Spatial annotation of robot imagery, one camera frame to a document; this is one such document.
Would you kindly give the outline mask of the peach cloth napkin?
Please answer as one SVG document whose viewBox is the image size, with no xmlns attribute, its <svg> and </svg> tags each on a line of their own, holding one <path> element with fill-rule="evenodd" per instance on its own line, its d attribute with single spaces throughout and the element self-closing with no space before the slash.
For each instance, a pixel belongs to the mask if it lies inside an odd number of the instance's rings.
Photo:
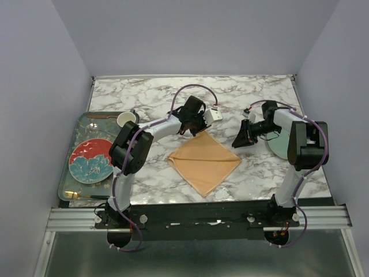
<svg viewBox="0 0 369 277">
<path fill-rule="evenodd" d="M 168 156 L 168 164 L 202 197 L 215 190 L 241 159 L 204 131 Z"/>
</svg>

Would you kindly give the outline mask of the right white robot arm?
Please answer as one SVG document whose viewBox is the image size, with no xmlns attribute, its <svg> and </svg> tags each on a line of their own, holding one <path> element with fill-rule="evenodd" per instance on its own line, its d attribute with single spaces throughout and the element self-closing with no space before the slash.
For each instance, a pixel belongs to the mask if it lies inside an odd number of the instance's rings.
<svg viewBox="0 0 369 277">
<path fill-rule="evenodd" d="M 287 159 L 289 169 L 278 188 L 269 200 L 265 212 L 266 221 L 278 226 L 291 218 L 298 207 L 300 196 L 307 180 L 329 159 L 327 123 L 313 121 L 300 115 L 288 104 L 274 100 L 262 100 L 262 121 L 256 121 L 252 108 L 259 101 L 243 110 L 239 133 L 232 143 L 233 148 L 248 147 L 256 144 L 258 139 L 269 133 L 289 134 Z"/>
</svg>

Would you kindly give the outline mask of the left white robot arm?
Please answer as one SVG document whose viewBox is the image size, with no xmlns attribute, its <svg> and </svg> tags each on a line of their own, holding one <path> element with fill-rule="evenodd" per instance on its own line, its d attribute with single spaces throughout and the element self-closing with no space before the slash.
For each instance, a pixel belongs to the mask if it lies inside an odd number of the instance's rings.
<svg viewBox="0 0 369 277">
<path fill-rule="evenodd" d="M 130 206 L 135 174 L 145 164 L 152 144 L 167 136 L 184 134 L 187 130 L 195 136 L 210 127 L 218 115 L 217 109 L 207 109 L 203 101 L 190 96 L 184 106 L 172 109 L 160 119 L 124 124 L 109 150 L 114 177 L 108 199 L 112 209 L 108 221 L 114 227 L 121 228 L 127 223 L 125 209 Z"/>
</svg>

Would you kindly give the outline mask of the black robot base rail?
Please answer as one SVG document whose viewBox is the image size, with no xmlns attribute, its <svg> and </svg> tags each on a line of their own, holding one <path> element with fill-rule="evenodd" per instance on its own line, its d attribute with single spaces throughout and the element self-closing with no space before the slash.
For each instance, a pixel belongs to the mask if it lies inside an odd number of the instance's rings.
<svg viewBox="0 0 369 277">
<path fill-rule="evenodd" d="M 263 240 L 267 228 L 285 231 L 298 227 L 300 218 L 295 207 L 282 208 L 273 200 L 131 205 L 121 215 L 105 205 L 96 213 L 95 227 L 144 241 Z"/>
</svg>

